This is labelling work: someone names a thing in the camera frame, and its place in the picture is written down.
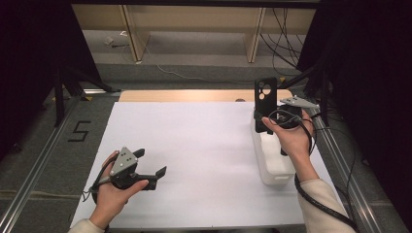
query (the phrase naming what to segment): person's left hand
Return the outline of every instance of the person's left hand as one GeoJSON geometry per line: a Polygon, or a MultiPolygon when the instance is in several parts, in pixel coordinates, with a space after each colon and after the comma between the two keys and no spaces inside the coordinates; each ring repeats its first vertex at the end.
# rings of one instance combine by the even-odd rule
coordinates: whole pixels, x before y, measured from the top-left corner
{"type": "MultiPolygon", "coordinates": [[[[109,161],[110,158],[117,154],[119,154],[119,152],[114,151],[103,163],[103,166],[107,163],[107,161],[109,161]]],[[[108,177],[110,175],[113,164],[114,162],[107,166],[102,174],[102,178],[108,177]]],[[[124,205],[127,203],[127,200],[131,196],[145,188],[148,183],[149,181],[147,180],[140,181],[125,190],[118,189],[111,183],[101,184],[99,186],[99,192],[97,194],[96,208],[94,209],[94,212],[90,216],[89,220],[100,229],[105,229],[112,221],[112,219],[121,212],[124,205]]]]}

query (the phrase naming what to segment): black phone case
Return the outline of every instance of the black phone case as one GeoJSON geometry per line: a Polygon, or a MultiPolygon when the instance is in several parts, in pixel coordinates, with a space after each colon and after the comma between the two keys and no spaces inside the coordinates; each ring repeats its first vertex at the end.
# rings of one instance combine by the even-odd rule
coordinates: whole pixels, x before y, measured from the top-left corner
{"type": "Polygon", "coordinates": [[[255,80],[255,130],[257,133],[273,132],[261,121],[262,117],[268,117],[277,110],[277,80],[276,78],[265,78],[255,80]]]}

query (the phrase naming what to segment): gray floor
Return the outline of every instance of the gray floor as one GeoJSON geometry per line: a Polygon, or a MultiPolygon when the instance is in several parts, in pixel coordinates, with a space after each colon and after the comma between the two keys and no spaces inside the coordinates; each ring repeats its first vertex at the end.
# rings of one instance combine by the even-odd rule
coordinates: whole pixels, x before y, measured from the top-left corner
{"type": "MultiPolygon", "coordinates": [[[[132,61],[129,47],[126,46],[127,37],[120,32],[85,31],[85,37],[103,81],[121,89],[253,88],[255,78],[276,77],[280,80],[282,77],[290,79],[292,76],[287,76],[289,74],[298,74],[283,60],[277,57],[272,60],[272,52],[263,41],[259,43],[256,62],[247,62],[240,34],[155,32],[143,61],[138,64],[132,61]],[[104,44],[108,37],[114,40],[111,45],[104,44]]],[[[277,35],[272,35],[272,38],[277,40],[277,35]]],[[[295,50],[301,49],[296,37],[290,36],[290,40],[295,50]]],[[[292,62],[288,51],[278,52],[292,62]]],[[[95,88],[89,83],[83,85],[85,88],[95,88]]],[[[303,86],[304,82],[298,83],[291,91],[302,96],[303,86]]],[[[66,107],[74,103],[73,111],[68,114],[58,142],[51,150],[51,156],[19,213],[12,232],[67,232],[111,109],[119,98],[116,95],[91,97],[83,101],[74,98],[65,100],[66,107]],[[78,143],[70,142],[82,136],[73,133],[80,120],[89,121],[80,128],[88,131],[86,139],[78,143]]],[[[0,163],[0,210],[3,214],[54,130],[55,108],[52,98],[51,93],[45,101],[45,110],[37,115],[20,140],[22,151],[10,151],[0,163]]],[[[358,183],[368,207],[376,217],[380,232],[408,232],[371,170],[361,163],[361,153],[337,108],[332,102],[329,108],[333,139],[345,161],[348,164],[355,161],[352,178],[358,183]]],[[[346,191],[345,181],[321,135],[323,131],[320,129],[318,148],[334,183],[346,191]]],[[[341,199],[349,210],[346,199],[343,196],[341,199]]],[[[355,210],[360,232],[368,232],[359,212],[361,210],[355,210]]],[[[281,226],[279,230],[305,232],[302,225],[281,226]]]]}

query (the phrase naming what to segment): black cable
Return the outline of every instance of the black cable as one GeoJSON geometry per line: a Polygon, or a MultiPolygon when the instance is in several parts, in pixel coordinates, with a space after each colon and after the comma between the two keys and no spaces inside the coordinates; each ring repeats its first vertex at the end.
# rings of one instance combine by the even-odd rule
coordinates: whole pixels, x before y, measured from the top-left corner
{"type": "Polygon", "coordinates": [[[296,38],[300,42],[300,44],[303,46],[303,42],[300,40],[299,35],[296,35],[296,38]]]}
{"type": "Polygon", "coordinates": [[[275,66],[275,53],[274,52],[272,53],[272,68],[276,73],[278,73],[281,76],[295,76],[295,75],[282,73],[278,69],[276,69],[276,66],[275,66]]]}
{"type": "Polygon", "coordinates": [[[100,170],[99,174],[97,175],[96,180],[94,181],[93,185],[88,189],[88,191],[84,191],[82,193],[83,196],[83,202],[85,202],[88,197],[91,196],[93,197],[93,201],[95,204],[97,204],[97,191],[99,190],[99,182],[101,179],[101,176],[103,175],[103,172],[106,170],[106,168],[109,166],[110,163],[115,161],[118,158],[119,154],[116,154],[115,156],[111,157],[106,164],[103,165],[102,169],[100,170]]]}
{"type": "Polygon", "coordinates": [[[306,126],[303,124],[302,120],[299,120],[297,122],[300,127],[302,127],[303,131],[305,131],[306,135],[308,136],[309,139],[309,156],[312,153],[312,135],[310,134],[309,130],[306,128],[306,126]]]}
{"type": "Polygon", "coordinates": [[[264,40],[263,36],[260,34],[261,39],[264,41],[264,43],[269,47],[270,50],[272,50],[277,56],[279,56],[282,60],[284,60],[286,63],[288,63],[289,65],[291,65],[293,68],[296,68],[295,65],[293,65],[291,62],[289,62],[285,57],[283,57],[281,54],[279,54],[277,51],[275,51],[274,49],[272,49],[269,44],[267,44],[266,40],[264,40]]]}
{"type": "MultiPolygon", "coordinates": [[[[318,114],[315,114],[315,115],[311,116],[311,118],[319,117],[320,115],[321,115],[321,114],[318,113],[318,114]]],[[[342,130],[338,130],[338,129],[334,129],[334,128],[330,128],[330,127],[328,127],[328,128],[316,129],[316,130],[317,130],[317,131],[321,131],[321,130],[327,130],[327,129],[328,129],[328,130],[334,130],[334,131],[337,131],[337,132],[341,133],[343,136],[345,136],[345,137],[351,142],[351,144],[353,144],[352,139],[351,139],[345,132],[343,132],[342,130]]],[[[352,160],[352,164],[351,164],[351,167],[350,167],[350,170],[349,170],[349,174],[348,174],[348,180],[346,181],[346,184],[345,184],[346,192],[343,191],[342,189],[338,188],[337,186],[335,186],[335,187],[336,187],[336,189],[337,189],[338,191],[340,191],[340,192],[344,195],[345,199],[348,201],[349,215],[351,215],[352,221],[354,222],[354,224],[355,224],[355,225],[358,225],[358,224],[357,224],[357,221],[356,221],[356,218],[355,218],[354,210],[353,210],[353,207],[352,207],[351,196],[350,196],[350,194],[349,194],[349,184],[350,184],[350,180],[351,180],[351,178],[352,178],[352,173],[353,173],[353,170],[354,170],[354,167],[355,167],[356,158],[357,158],[357,152],[356,152],[356,149],[355,149],[354,147],[353,147],[353,157],[354,157],[354,158],[353,158],[353,160],[352,160]]]]}
{"type": "Polygon", "coordinates": [[[316,126],[315,126],[315,124],[312,122],[312,120],[309,120],[309,119],[303,119],[303,120],[309,121],[309,122],[312,124],[312,127],[315,129],[314,136],[313,136],[313,138],[314,138],[314,144],[313,144],[312,148],[311,148],[310,151],[309,151],[309,155],[310,155],[310,154],[312,154],[313,150],[315,149],[316,143],[318,142],[318,133],[317,133],[317,130],[316,130],[316,126]]]}
{"type": "Polygon", "coordinates": [[[112,45],[112,48],[117,48],[117,47],[128,47],[129,45],[120,45],[120,46],[117,46],[117,45],[112,45]]]}
{"type": "MultiPolygon", "coordinates": [[[[273,42],[273,44],[276,45],[276,47],[279,47],[279,48],[284,49],[284,50],[291,50],[291,48],[286,48],[286,47],[284,47],[284,46],[281,46],[280,43],[279,43],[279,41],[278,41],[278,42],[275,42],[275,41],[272,39],[272,37],[270,36],[270,34],[266,34],[266,36],[269,38],[269,40],[270,40],[271,42],[273,42]]],[[[301,53],[301,51],[298,51],[298,50],[293,50],[293,52],[301,53]]]]}
{"type": "Polygon", "coordinates": [[[287,18],[288,18],[288,9],[284,8],[284,23],[283,23],[283,26],[281,25],[281,22],[278,19],[278,16],[276,15],[276,12],[275,12],[274,8],[272,8],[272,12],[273,12],[273,15],[275,16],[275,18],[278,22],[279,28],[281,29],[281,35],[279,37],[279,41],[280,41],[280,38],[282,37],[282,35],[284,35],[284,37],[286,39],[286,42],[287,42],[287,45],[288,45],[289,54],[291,55],[292,62],[294,63],[294,66],[296,66],[296,62],[293,59],[292,51],[293,51],[293,54],[294,54],[294,56],[296,57],[297,60],[298,60],[298,58],[297,58],[296,53],[294,52],[294,49],[291,45],[291,42],[288,39],[288,29],[287,29],[287,26],[286,26],[286,22],[287,22],[287,18]]]}
{"type": "Polygon", "coordinates": [[[322,212],[328,214],[329,216],[333,216],[336,219],[344,222],[345,224],[349,225],[350,227],[352,227],[355,231],[358,231],[358,227],[357,225],[348,217],[336,212],[335,210],[323,205],[322,203],[318,202],[317,200],[315,200],[313,197],[309,196],[309,194],[307,194],[305,192],[305,190],[303,190],[303,188],[300,186],[300,181],[299,178],[297,176],[294,176],[294,185],[296,186],[297,191],[299,192],[299,194],[310,204],[312,204],[313,206],[315,206],[316,208],[318,208],[319,210],[321,210],[322,212]]]}

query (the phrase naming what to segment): person's right hand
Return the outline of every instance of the person's right hand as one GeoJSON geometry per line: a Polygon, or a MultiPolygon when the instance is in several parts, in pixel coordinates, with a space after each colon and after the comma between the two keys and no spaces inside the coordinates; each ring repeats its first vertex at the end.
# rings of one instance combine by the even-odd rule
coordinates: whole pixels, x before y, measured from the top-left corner
{"type": "MultiPolygon", "coordinates": [[[[302,110],[303,125],[313,134],[312,119],[302,110]]],[[[263,123],[279,138],[282,149],[289,156],[309,155],[309,138],[301,126],[293,129],[284,129],[268,117],[262,118],[263,123]]]]}

